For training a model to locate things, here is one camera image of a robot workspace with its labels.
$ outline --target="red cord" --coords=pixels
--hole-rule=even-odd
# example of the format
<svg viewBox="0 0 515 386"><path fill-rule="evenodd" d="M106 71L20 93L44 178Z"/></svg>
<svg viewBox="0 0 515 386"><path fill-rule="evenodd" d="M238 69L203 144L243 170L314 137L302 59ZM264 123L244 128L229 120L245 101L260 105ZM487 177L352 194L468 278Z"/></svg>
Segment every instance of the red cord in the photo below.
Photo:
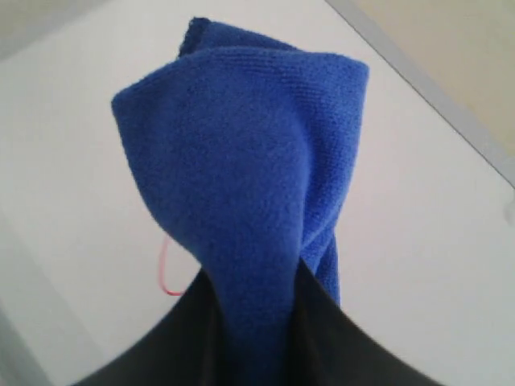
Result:
<svg viewBox="0 0 515 386"><path fill-rule="evenodd" d="M165 283L165 275L164 275L164 271L165 271L165 266L166 266L166 263L167 263L167 252L168 252L168 245L170 244L170 237L168 237L168 235L166 235L164 237L164 240L163 240L163 245L161 246L161 252L159 253L159 278L158 278L158 281L159 281L159 286L161 287L161 290L163 290L163 292L166 294L166 295L170 295L170 296L180 296L182 295L183 293L182 292L174 292L174 291L170 291L168 288L167 288L167 285Z"/></svg>

